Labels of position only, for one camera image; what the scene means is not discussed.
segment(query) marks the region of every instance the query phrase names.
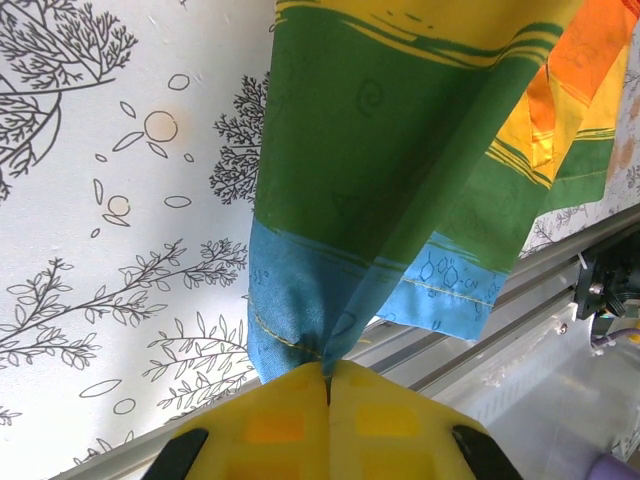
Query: blue fabric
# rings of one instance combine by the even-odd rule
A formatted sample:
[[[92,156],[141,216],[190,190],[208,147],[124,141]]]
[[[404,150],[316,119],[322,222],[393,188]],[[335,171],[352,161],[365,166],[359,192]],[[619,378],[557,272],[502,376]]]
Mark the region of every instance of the blue fabric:
[[[261,380],[311,361],[322,361],[325,373],[331,373],[376,313],[406,325],[477,338],[505,276],[452,251],[442,235],[434,234],[432,241],[410,266],[380,258],[367,264],[254,220],[249,355]],[[384,298],[388,300],[380,309],[377,302]]]

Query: wallpaper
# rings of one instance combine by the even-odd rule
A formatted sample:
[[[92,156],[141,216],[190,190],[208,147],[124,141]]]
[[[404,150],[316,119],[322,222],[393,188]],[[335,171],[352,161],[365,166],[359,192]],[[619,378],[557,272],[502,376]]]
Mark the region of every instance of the wallpaper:
[[[273,16],[0,0],[2,478],[49,478],[255,376],[247,242]],[[604,200],[540,217],[523,254],[638,202],[632,56]]]

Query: stitching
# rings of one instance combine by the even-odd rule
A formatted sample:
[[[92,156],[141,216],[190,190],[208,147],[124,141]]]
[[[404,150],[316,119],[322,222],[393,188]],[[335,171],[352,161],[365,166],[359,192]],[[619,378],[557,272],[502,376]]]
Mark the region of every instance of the stitching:
[[[275,338],[276,340],[278,340],[280,343],[286,345],[287,347],[291,347],[291,348],[297,348],[298,350],[302,350],[304,352],[310,353],[312,355],[315,355],[316,358],[318,358],[318,360],[322,360],[322,355],[320,355],[318,352],[316,352],[315,350],[312,350],[309,347],[305,347],[302,345],[296,345],[294,343],[291,343],[289,340],[287,340],[286,338],[282,338],[280,335],[272,332],[271,330],[269,330],[269,327],[267,327],[265,325],[265,323],[262,321],[262,319],[260,318],[260,315],[258,315],[258,312],[256,311],[255,306],[253,305],[253,303],[251,304],[251,306],[253,307],[253,314],[256,316],[256,323],[258,325],[260,325],[260,328],[262,328],[262,330],[264,330],[268,335],[270,335],[271,337]]]
[[[557,181],[563,182],[565,180],[573,180],[574,178],[591,177],[592,175],[600,175],[601,173],[606,173],[606,172],[607,172],[606,170],[598,170],[597,172],[583,173],[582,175],[574,175],[572,177],[559,178]]]
[[[446,293],[447,295],[451,295],[453,297],[464,298],[465,300],[469,300],[469,301],[474,302],[474,303],[479,303],[480,305],[486,305],[487,307],[493,307],[492,303],[486,303],[486,302],[483,302],[482,300],[478,300],[477,298],[467,297],[466,295],[461,295],[459,293],[452,292],[450,290],[444,290],[442,288],[434,287],[433,285],[427,285],[426,283],[417,282],[417,281],[412,280],[412,279],[407,278],[407,277],[402,277],[401,280],[404,281],[404,282],[408,282],[408,283],[414,283],[416,285],[428,288],[430,290],[435,290],[436,292]]]

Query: colorful cloth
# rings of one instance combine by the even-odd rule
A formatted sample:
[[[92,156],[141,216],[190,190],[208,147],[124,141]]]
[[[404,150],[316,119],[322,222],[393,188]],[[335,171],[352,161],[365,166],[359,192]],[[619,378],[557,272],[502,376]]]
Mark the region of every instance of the colorful cloth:
[[[581,3],[277,3],[250,245],[263,380],[313,360],[330,373],[378,312],[477,338],[555,177],[575,190],[579,167],[559,170],[576,132],[613,138],[593,109],[615,96],[603,80],[638,7]],[[585,25],[585,8],[601,16]],[[556,43],[591,45],[582,32],[597,61],[547,63]]]

